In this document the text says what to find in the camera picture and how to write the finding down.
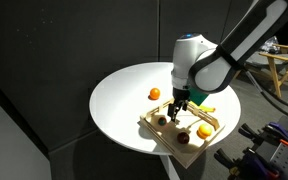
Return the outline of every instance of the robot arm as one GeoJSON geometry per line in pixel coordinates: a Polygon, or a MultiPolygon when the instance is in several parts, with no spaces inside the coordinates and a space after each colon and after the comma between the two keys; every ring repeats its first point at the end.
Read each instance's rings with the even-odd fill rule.
{"type": "Polygon", "coordinates": [[[172,71],[174,103],[168,116],[175,121],[186,110],[189,88],[204,94],[224,90],[244,62],[288,21],[288,0],[259,0],[218,46],[190,34],[175,44],[172,71]]]}

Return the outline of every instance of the dark wall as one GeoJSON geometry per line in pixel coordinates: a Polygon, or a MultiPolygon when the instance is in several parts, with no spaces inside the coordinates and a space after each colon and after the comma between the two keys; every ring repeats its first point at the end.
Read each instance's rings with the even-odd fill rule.
{"type": "Polygon", "coordinates": [[[89,96],[108,74],[157,61],[158,55],[170,61],[176,39],[186,32],[219,43],[249,5],[250,0],[0,1],[0,88],[53,150],[96,128],[89,96]]]}

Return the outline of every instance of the wooden tray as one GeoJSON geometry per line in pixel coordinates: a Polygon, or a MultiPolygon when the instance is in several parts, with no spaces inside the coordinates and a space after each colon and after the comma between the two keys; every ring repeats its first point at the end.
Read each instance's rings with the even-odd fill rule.
{"type": "Polygon", "coordinates": [[[183,167],[188,168],[223,130],[225,124],[198,109],[192,102],[188,104],[187,111],[178,112],[176,123],[174,123],[167,116],[168,105],[173,101],[174,99],[171,99],[141,115],[140,124],[152,133],[157,144],[167,148],[183,167]],[[161,117],[167,120],[164,126],[158,124],[158,119],[161,117]],[[206,139],[201,139],[197,135],[197,130],[201,124],[205,123],[210,124],[213,131],[206,139]],[[186,132],[190,136],[188,144],[180,144],[177,141],[177,135],[180,132],[186,132]]]}

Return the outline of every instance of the round white table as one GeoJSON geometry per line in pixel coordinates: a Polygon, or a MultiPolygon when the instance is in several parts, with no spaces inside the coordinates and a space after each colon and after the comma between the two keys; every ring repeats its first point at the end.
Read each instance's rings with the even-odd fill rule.
{"type": "MultiPolygon", "coordinates": [[[[139,152],[162,155],[163,161],[168,157],[165,155],[170,153],[156,144],[139,121],[140,115],[173,97],[172,69],[172,63],[144,63],[107,76],[96,86],[90,98],[91,116],[98,128],[116,143],[139,152]],[[153,87],[161,91],[158,100],[148,98],[153,87]]],[[[225,122],[225,128],[212,141],[212,145],[225,138],[237,125],[241,113],[240,102],[228,86],[219,93],[209,95],[202,105],[215,107],[216,111],[211,115],[225,122]]]]}

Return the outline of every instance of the orange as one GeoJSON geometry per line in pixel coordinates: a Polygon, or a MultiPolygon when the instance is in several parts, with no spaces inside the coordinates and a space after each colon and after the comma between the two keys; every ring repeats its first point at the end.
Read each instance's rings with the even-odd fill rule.
{"type": "Polygon", "coordinates": [[[156,100],[160,97],[161,92],[158,88],[152,88],[150,91],[150,98],[156,100]]]}
{"type": "Polygon", "coordinates": [[[212,134],[212,127],[209,124],[202,124],[196,133],[201,139],[206,139],[212,134]]]}

